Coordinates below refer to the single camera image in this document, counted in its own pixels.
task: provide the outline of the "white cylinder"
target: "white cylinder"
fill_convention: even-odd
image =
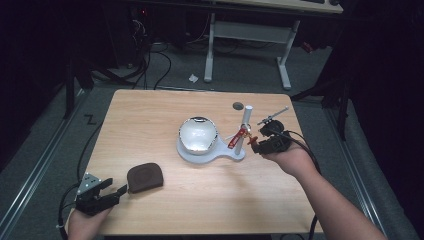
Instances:
[[[241,121],[241,127],[244,127],[246,129],[248,128],[250,115],[252,114],[252,110],[253,110],[253,107],[250,106],[250,105],[247,105],[244,108],[243,120]],[[236,155],[240,154],[241,148],[243,147],[243,140],[244,140],[244,137],[240,138],[240,140],[236,144],[236,147],[235,147],[235,150],[234,150],[234,153]]]

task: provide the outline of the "rubber pad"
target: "rubber pad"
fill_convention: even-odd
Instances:
[[[138,193],[163,186],[162,170],[156,163],[131,168],[127,174],[128,192]]]

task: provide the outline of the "gray carpet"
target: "gray carpet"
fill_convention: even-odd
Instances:
[[[249,51],[249,48],[238,48],[231,54],[216,54],[214,80],[212,83],[204,83],[202,78],[206,50],[193,49],[201,46],[192,45],[192,48],[184,51],[169,47],[164,51],[163,53],[171,59],[172,66],[158,88],[294,95],[314,85],[323,63],[331,52],[331,49],[325,49],[307,54],[302,49],[292,49],[287,62],[292,90],[288,92],[282,89],[274,58],[247,56],[243,51]],[[155,46],[157,50],[161,48],[163,49],[164,46]],[[168,60],[164,56],[157,53],[151,54],[150,67],[147,71],[148,89],[154,86],[168,66]],[[122,68],[114,71],[124,75],[132,70]],[[196,83],[188,81],[191,74],[200,79]],[[143,88],[143,80],[141,79],[138,84],[138,89]],[[8,239],[60,239],[59,231],[56,229],[60,198],[66,188],[77,181],[77,162],[84,145],[104,119],[113,93],[119,88],[124,87],[110,82],[96,81],[96,86],[90,93],[84,93],[78,97],[81,106],[74,114],[72,121],[68,122],[67,131],[57,145],[46,172],[34,188],[35,191],[30,193],[25,208],[21,214],[18,214],[19,218],[16,218],[16,222],[11,223],[7,233]],[[9,207],[42,157],[50,139],[63,124],[64,103],[65,93],[62,90],[34,124],[30,136],[12,162],[0,174],[0,181],[3,183],[0,185],[2,193],[0,216],[6,216]],[[337,135],[334,134],[334,126],[328,120],[327,110],[321,109],[315,98],[295,102],[294,106],[302,131],[320,162],[323,175],[358,208],[362,208],[361,199],[348,172],[345,153],[340,147]],[[89,119],[86,115],[92,115],[92,122],[96,124],[88,124]],[[390,239],[418,239],[368,148],[351,104],[346,134],[350,153],[375,204],[387,236]],[[90,142],[83,155],[80,171],[85,169],[95,139],[96,137]],[[273,239],[280,237],[278,234],[272,236]],[[296,235],[289,235],[284,239],[299,238]],[[325,239],[325,236],[317,234],[316,239]]]

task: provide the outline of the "white stand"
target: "white stand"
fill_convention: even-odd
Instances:
[[[178,139],[177,151],[184,160],[196,164],[212,162],[219,157],[230,158],[237,162],[243,160],[244,156],[246,155],[244,149],[241,149],[240,154],[237,155],[233,149],[228,148],[228,145],[221,139],[219,135],[216,140],[217,142],[215,143],[214,148],[211,149],[208,153],[203,155],[194,155],[187,152],[184,146],[182,146],[181,141]]]
[[[234,22],[215,21],[215,14],[211,14],[209,30],[209,49],[206,57],[205,82],[212,81],[213,73],[213,42],[215,37],[253,40],[285,44],[285,50],[281,57],[277,58],[277,65],[281,75],[281,81],[285,90],[291,89],[290,80],[286,70],[286,60],[296,37],[300,21],[294,22],[290,27],[271,27]]]
[[[245,129],[249,125],[250,115],[252,113],[253,107],[248,105],[244,108],[244,114],[243,119],[241,121],[241,127],[244,127]],[[189,153],[183,146],[181,140],[178,138],[177,140],[177,151],[180,154],[180,156],[191,163],[197,163],[197,164],[204,164],[211,162],[219,157],[226,157],[230,158],[234,161],[241,161],[243,160],[244,156],[246,155],[246,151],[243,149],[243,137],[239,139],[239,141],[236,144],[236,147],[234,149],[228,148],[228,144],[226,144],[221,136],[217,136],[216,143],[213,146],[213,148],[202,155],[194,155]]]

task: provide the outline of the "white base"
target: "white base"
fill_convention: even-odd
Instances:
[[[182,146],[179,138],[177,139],[177,151],[184,160],[197,164],[209,163],[219,157],[230,158],[233,161],[238,162],[243,160],[244,156],[246,155],[246,152],[243,148],[240,150],[240,154],[236,155],[235,149],[229,149],[228,145],[221,139],[220,136],[218,136],[214,148],[203,155],[194,155],[187,152]]]

